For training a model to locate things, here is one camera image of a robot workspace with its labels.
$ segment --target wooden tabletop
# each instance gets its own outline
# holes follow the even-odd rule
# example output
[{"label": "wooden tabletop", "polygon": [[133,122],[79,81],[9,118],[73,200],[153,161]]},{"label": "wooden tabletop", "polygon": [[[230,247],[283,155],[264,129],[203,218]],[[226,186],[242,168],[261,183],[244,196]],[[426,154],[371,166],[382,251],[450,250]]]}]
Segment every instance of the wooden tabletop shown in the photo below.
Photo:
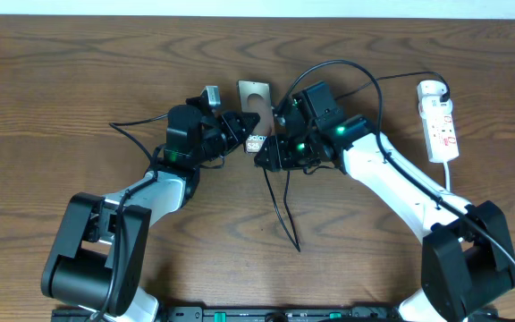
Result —
[{"label": "wooden tabletop", "polygon": [[[167,112],[205,85],[239,110],[237,80],[272,84],[274,101],[310,65],[346,58],[374,75],[440,72],[450,83],[460,157],[453,191],[506,214],[515,248],[515,21],[273,20],[0,16],[0,320],[49,320],[61,305],[39,290],[69,198],[136,182],[148,161],[108,122]],[[384,131],[443,183],[426,157],[415,87],[382,81]],[[329,67],[335,95],[367,81]],[[376,117],[376,93],[343,103]],[[165,122],[132,130],[148,148]],[[278,199],[285,174],[271,174]],[[202,170],[193,198],[152,227],[141,285],[165,301],[207,306],[347,306],[398,302],[420,287],[420,244],[351,178],[294,173],[288,196],[298,253],[277,222],[262,171],[239,149]],[[515,317],[515,290],[496,302]]]}]

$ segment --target white cable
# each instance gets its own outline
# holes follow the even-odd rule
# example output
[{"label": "white cable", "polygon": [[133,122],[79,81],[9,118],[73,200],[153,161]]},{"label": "white cable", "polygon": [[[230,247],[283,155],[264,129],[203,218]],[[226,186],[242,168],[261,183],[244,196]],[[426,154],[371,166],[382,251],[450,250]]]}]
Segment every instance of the white cable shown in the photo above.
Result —
[{"label": "white cable", "polygon": [[450,191],[451,190],[451,172],[448,169],[447,161],[444,161],[443,165],[444,165],[444,182],[446,184],[446,190]]}]

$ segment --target white background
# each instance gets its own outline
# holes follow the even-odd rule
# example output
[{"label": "white background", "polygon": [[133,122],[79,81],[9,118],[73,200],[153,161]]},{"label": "white background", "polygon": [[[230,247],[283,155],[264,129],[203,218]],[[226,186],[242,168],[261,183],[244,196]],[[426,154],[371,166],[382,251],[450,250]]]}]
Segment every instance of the white background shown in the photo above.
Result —
[{"label": "white background", "polygon": [[515,0],[0,0],[0,13],[515,19]]}]

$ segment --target white power strip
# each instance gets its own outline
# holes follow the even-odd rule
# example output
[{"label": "white power strip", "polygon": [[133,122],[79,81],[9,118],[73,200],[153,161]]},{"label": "white power strip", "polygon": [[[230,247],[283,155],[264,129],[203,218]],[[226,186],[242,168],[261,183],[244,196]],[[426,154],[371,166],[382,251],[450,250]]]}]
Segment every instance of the white power strip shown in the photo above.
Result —
[{"label": "white power strip", "polygon": [[418,111],[425,129],[428,160],[444,164],[446,190],[451,189],[448,162],[459,155],[452,121],[452,100],[441,102],[446,86],[437,80],[423,80],[417,86]]}]

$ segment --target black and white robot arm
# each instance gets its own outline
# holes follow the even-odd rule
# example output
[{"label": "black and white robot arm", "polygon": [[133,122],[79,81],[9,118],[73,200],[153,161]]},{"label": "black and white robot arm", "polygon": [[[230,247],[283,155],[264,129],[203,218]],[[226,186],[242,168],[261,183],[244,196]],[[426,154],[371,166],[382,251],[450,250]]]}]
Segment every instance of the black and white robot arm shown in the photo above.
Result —
[{"label": "black and white robot arm", "polygon": [[[224,158],[259,122],[254,113],[217,114],[219,105],[217,87],[206,87],[200,97],[173,107],[166,143],[141,180],[104,196],[72,197],[41,279],[45,296],[104,314],[96,320],[154,321],[158,301],[139,287],[148,228],[192,198],[202,163]],[[87,250],[83,241],[118,243],[119,252]]]},{"label": "black and white robot arm", "polygon": [[[289,171],[333,162],[377,194],[423,244],[423,288],[398,307],[404,320],[461,321],[515,287],[515,269],[502,252],[401,175],[391,161],[466,214],[514,256],[504,215],[492,202],[474,207],[430,179],[366,117],[346,118],[324,82],[293,95],[292,104],[278,116],[286,133],[264,142],[254,159],[256,165],[269,171]],[[462,241],[474,244],[463,251]]]}]

